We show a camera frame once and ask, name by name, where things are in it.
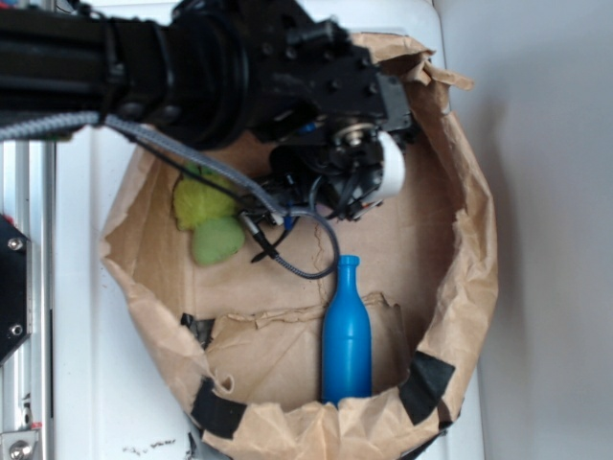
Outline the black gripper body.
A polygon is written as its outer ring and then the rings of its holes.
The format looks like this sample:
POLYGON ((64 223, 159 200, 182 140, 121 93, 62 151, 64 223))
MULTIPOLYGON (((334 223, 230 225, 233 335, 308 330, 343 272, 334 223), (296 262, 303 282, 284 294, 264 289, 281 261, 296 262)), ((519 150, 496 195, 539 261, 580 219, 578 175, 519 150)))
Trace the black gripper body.
POLYGON ((276 13, 254 35, 259 94, 250 131, 274 143, 272 169, 299 184, 296 200, 358 220, 382 176, 380 131, 403 149, 413 120, 401 84, 333 20, 276 13))

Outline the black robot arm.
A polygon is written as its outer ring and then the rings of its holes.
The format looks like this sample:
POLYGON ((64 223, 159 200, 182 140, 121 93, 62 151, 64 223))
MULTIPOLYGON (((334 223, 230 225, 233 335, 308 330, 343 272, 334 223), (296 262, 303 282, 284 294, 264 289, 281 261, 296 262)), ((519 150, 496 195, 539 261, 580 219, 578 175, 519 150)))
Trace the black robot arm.
POLYGON ((184 1, 171 22, 1 10, 1 135, 150 125, 196 150, 272 146, 284 206, 358 219, 403 183, 414 122, 401 83, 334 20, 294 1, 184 1))

